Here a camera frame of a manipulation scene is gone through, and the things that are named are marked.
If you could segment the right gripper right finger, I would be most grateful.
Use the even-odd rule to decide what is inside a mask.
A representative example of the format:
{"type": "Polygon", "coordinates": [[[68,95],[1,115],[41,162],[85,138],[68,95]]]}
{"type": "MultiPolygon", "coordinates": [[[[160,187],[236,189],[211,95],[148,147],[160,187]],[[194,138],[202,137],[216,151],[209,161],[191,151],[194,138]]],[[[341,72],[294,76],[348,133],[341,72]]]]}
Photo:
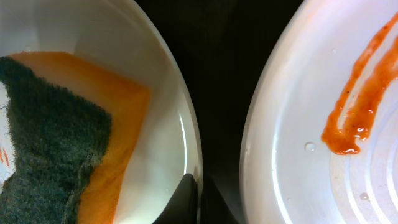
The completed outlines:
{"type": "Polygon", "coordinates": [[[220,191],[208,175],[203,179],[201,195],[201,224],[238,224],[220,191]]]}

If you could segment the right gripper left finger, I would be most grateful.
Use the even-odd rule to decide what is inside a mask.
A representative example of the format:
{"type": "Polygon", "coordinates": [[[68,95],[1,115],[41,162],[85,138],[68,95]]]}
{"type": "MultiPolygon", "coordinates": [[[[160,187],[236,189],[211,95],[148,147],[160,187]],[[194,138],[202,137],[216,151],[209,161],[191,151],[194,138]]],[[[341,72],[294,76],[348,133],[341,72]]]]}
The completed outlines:
{"type": "Polygon", "coordinates": [[[197,183],[191,174],[185,174],[154,224],[196,224],[197,206],[197,183]]]}

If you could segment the green orange sponge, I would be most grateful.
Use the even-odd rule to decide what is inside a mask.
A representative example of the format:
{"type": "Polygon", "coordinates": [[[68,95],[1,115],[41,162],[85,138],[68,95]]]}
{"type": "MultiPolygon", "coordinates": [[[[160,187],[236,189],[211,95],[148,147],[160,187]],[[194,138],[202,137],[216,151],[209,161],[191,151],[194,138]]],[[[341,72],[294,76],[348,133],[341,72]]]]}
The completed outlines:
{"type": "Polygon", "coordinates": [[[112,223],[148,88],[66,52],[1,58],[14,173],[2,223],[112,223]]]}

